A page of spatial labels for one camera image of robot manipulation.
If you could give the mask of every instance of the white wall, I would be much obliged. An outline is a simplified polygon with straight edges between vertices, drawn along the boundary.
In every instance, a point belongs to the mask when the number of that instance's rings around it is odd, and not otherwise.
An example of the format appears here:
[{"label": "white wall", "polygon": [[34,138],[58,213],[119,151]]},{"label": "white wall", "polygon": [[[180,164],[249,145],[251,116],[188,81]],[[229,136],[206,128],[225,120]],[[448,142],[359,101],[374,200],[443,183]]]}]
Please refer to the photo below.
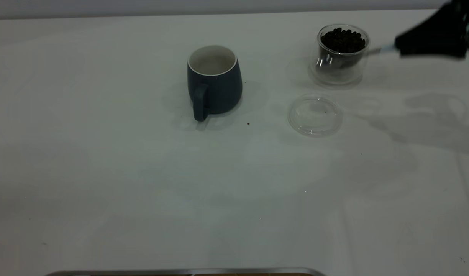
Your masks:
[{"label": "white wall", "polygon": [[446,0],[0,0],[0,18],[437,8]]}]

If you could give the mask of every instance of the dark coffee beans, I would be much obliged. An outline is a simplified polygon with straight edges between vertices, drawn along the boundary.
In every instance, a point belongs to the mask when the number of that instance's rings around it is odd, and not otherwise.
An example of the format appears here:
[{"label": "dark coffee beans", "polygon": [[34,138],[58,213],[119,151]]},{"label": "dark coffee beans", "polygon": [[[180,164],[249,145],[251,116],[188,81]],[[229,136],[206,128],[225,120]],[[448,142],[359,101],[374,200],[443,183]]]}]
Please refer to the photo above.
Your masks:
[{"label": "dark coffee beans", "polygon": [[362,35],[342,28],[333,29],[321,37],[321,42],[333,51],[340,53],[355,53],[366,47],[366,40]]}]

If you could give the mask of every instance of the mug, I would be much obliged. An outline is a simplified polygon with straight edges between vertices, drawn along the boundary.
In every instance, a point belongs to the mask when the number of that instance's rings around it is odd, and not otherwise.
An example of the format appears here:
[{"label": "mug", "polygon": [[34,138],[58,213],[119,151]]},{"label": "mug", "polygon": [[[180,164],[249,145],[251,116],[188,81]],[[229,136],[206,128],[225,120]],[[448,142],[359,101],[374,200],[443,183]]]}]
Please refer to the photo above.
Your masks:
[{"label": "mug", "polygon": [[228,112],[238,104],[243,84],[233,51],[205,46],[190,55],[187,65],[189,95],[197,121],[204,121],[209,114]]}]

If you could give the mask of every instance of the clear plastic lid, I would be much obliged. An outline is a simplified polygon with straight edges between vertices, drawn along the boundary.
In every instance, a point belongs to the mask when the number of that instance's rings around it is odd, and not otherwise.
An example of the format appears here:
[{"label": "clear plastic lid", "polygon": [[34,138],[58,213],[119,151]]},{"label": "clear plastic lid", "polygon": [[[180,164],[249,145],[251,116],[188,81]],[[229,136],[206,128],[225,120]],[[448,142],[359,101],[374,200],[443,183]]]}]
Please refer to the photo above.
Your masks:
[{"label": "clear plastic lid", "polygon": [[306,94],[289,110],[289,124],[301,134],[323,137],[335,133],[343,115],[338,104],[327,95]]}]

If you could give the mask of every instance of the clear glass jar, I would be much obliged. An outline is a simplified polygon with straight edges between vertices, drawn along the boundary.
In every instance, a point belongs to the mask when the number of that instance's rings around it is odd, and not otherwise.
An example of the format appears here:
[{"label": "clear glass jar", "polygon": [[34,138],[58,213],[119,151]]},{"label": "clear glass jar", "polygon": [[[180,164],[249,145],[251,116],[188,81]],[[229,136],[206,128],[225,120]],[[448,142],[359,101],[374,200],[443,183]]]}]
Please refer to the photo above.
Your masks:
[{"label": "clear glass jar", "polygon": [[[354,53],[340,53],[325,46],[321,38],[336,28],[361,34],[366,41],[364,49]],[[324,84],[342,85],[358,81],[364,73],[367,63],[367,50],[370,45],[369,35],[361,28],[347,24],[325,26],[318,33],[310,56],[310,69],[315,78]]]}]

